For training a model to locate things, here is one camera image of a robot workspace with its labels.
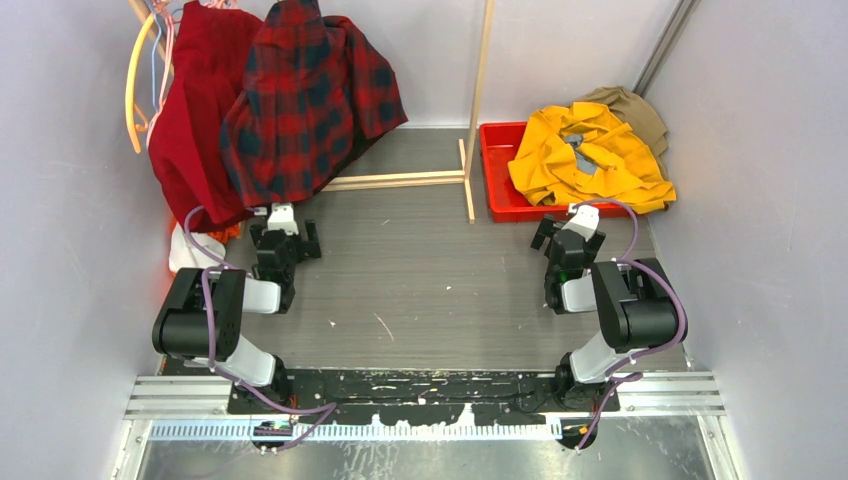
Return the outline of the dark plaid garment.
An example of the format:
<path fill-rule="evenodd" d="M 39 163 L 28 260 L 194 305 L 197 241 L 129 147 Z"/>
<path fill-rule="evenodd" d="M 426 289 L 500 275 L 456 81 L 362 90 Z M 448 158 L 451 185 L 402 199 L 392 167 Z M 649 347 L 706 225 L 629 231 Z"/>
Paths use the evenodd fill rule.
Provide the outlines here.
<path fill-rule="evenodd" d="M 313 197 L 407 122 L 395 72 L 345 16 L 278 1 L 249 48 L 243 90 L 220 130 L 244 205 Z"/>

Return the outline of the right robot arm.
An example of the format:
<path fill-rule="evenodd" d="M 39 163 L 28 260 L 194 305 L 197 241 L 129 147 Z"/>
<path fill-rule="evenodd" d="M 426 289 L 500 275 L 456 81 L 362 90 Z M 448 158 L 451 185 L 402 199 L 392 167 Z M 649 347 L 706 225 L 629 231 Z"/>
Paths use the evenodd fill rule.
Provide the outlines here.
<path fill-rule="evenodd" d="M 571 411 L 598 405 L 613 385 L 608 372 L 618 362 L 682 340 L 687 333 L 659 260 L 598 261 L 605 238 L 597 216 L 582 212 L 567 222 L 544 216 L 531 241 L 547 258 L 547 307 L 557 315 L 598 315 L 598 333 L 564 354 L 551 380 L 548 399 Z"/>

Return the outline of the red skirt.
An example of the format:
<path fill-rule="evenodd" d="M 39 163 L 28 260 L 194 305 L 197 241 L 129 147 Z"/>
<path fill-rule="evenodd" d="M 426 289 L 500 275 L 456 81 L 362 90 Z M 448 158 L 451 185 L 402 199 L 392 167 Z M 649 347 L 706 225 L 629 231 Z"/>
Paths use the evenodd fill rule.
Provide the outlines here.
<path fill-rule="evenodd" d="M 224 230 L 248 211 L 221 157 L 223 120 L 243 90 L 262 22 L 239 9 L 184 6 L 172 52 L 174 78 L 150 136 L 149 158 L 174 218 L 193 232 Z"/>

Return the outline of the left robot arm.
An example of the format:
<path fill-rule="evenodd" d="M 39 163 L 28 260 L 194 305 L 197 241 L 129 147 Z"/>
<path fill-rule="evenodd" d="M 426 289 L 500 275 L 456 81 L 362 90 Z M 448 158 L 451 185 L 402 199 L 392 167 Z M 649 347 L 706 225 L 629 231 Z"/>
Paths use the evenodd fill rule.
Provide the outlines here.
<path fill-rule="evenodd" d="M 253 225 L 257 261 L 251 271 L 182 268 L 172 282 L 152 328 L 152 345 L 165 356 L 210 368 L 245 391 L 269 413 L 292 397 L 284 361 L 242 333 L 245 313 L 285 314 L 296 293 L 296 267 L 322 255 L 316 222 L 305 234 Z"/>

